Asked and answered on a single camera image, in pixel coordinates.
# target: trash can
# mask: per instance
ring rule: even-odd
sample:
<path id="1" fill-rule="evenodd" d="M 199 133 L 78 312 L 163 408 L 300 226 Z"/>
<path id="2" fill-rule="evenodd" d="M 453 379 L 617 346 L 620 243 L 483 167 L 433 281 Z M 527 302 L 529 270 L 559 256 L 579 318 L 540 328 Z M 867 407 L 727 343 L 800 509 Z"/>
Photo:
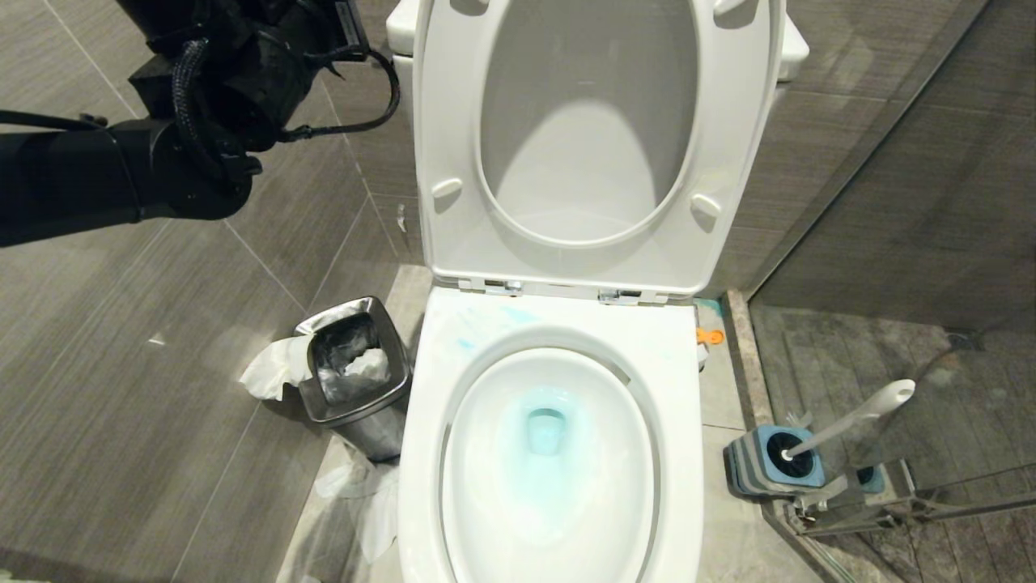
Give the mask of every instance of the trash can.
<path id="1" fill-rule="evenodd" d="M 411 371 L 381 301 L 368 297 L 335 307 L 299 324 L 295 333 L 314 336 L 309 349 L 313 378 L 298 386 L 310 419 L 345 438 L 371 462 L 399 457 Z M 347 374 L 370 349 L 384 351 L 386 380 Z"/>

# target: toilet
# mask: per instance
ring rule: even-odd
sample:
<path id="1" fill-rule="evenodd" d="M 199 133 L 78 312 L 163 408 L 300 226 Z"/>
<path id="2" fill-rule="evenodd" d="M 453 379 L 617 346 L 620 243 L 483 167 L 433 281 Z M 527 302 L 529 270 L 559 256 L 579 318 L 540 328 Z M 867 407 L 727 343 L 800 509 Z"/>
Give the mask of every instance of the toilet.
<path id="1" fill-rule="evenodd" d="M 400 459 L 407 583 L 695 579 L 691 299 L 783 23 L 781 0 L 422 0 L 403 78 L 435 285 Z"/>

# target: black robotic arm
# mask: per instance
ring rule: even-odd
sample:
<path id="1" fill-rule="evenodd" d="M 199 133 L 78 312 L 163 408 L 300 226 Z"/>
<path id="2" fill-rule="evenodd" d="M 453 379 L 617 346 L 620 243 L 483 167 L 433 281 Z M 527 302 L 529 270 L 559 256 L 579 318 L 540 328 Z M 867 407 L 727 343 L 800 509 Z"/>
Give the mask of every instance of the black robotic arm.
<path id="1" fill-rule="evenodd" d="M 145 119 L 108 126 L 0 110 L 0 246 L 155 216 L 222 218 L 262 172 L 250 151 L 377 127 L 399 106 L 392 61 L 352 0 L 118 0 L 154 57 L 131 77 Z M 371 121 L 285 126 L 321 68 L 377 61 L 392 95 Z"/>

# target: white brush handle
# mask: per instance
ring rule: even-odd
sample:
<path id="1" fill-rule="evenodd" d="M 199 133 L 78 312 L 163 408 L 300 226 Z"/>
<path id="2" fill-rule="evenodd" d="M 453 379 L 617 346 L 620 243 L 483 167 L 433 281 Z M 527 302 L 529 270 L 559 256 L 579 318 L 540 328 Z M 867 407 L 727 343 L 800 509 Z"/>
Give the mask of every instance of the white brush handle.
<path id="1" fill-rule="evenodd" d="M 829 439 L 836 438 L 853 426 L 865 419 L 876 419 L 896 410 L 900 405 L 914 397 L 914 381 L 902 380 L 889 383 L 882 390 L 872 395 L 856 411 L 838 419 L 823 432 L 814 435 L 792 449 L 781 453 L 785 460 L 790 460 L 803 451 L 809 451 Z"/>

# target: orange object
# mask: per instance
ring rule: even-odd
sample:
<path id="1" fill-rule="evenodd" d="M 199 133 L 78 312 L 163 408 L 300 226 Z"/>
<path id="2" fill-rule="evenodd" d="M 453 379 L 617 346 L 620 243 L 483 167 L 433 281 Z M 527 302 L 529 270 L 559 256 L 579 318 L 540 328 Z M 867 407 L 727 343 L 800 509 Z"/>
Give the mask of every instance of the orange object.
<path id="1" fill-rule="evenodd" d="M 703 329 L 698 328 L 698 344 L 699 345 L 721 345 L 723 344 L 723 331 L 722 330 L 712 330 L 706 332 Z"/>

